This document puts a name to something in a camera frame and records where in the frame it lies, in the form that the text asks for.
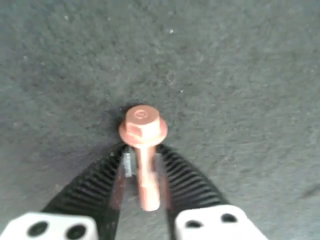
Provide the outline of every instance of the white plastic bracket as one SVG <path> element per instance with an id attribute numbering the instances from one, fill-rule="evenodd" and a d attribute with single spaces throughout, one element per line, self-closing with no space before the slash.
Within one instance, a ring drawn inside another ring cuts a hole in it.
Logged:
<path id="1" fill-rule="evenodd" d="M 28 212 L 9 222 L 0 240 L 99 240 L 87 216 Z"/>
<path id="2" fill-rule="evenodd" d="M 182 211 L 175 220 L 175 234 L 177 240 L 268 240 L 245 212 L 233 205 Z"/>

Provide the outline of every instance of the bolt head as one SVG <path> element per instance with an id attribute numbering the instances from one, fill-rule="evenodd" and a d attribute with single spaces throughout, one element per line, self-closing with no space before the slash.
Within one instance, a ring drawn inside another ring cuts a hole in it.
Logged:
<path id="1" fill-rule="evenodd" d="M 161 133 L 159 111 L 148 105 L 131 108 L 125 115 L 125 130 L 141 140 L 157 137 Z"/>

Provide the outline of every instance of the gray carpet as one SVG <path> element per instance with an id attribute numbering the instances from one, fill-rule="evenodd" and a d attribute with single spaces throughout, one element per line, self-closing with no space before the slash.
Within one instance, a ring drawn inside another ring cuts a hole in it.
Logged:
<path id="1" fill-rule="evenodd" d="M 128 105 L 271 240 L 320 239 L 317 0 L 1 0 L 0 226 L 119 141 Z M 118 239 L 165 240 L 123 200 Z"/>

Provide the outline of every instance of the hex flange bolt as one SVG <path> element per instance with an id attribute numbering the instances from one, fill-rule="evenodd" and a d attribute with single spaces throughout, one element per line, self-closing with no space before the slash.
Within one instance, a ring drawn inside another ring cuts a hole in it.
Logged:
<path id="1" fill-rule="evenodd" d="M 159 111 L 148 105 L 129 109 L 119 127 L 121 139 L 133 147 L 137 161 L 137 183 L 141 207 L 155 211 L 160 206 L 157 176 L 154 172 L 156 145 L 167 136 L 168 127 Z"/>

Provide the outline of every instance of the mounting hole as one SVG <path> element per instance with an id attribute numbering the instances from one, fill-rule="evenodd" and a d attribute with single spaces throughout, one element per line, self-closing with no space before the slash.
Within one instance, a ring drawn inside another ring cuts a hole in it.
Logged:
<path id="1" fill-rule="evenodd" d="M 66 232 L 66 238 L 69 240 L 77 240 L 82 238 L 86 233 L 86 227 L 78 224 L 73 227 L 70 227 Z"/>
<path id="2" fill-rule="evenodd" d="M 29 237 L 38 237 L 47 230 L 48 226 L 49 224 L 46 221 L 39 221 L 28 229 L 27 234 Z"/>
<path id="3" fill-rule="evenodd" d="M 190 220 L 185 223 L 187 229 L 198 229 L 201 228 L 203 224 L 200 221 Z"/>
<path id="4" fill-rule="evenodd" d="M 223 223 L 236 223 L 236 222 L 238 222 L 237 218 L 234 215 L 230 214 L 230 213 L 223 214 L 221 216 L 221 221 Z"/>

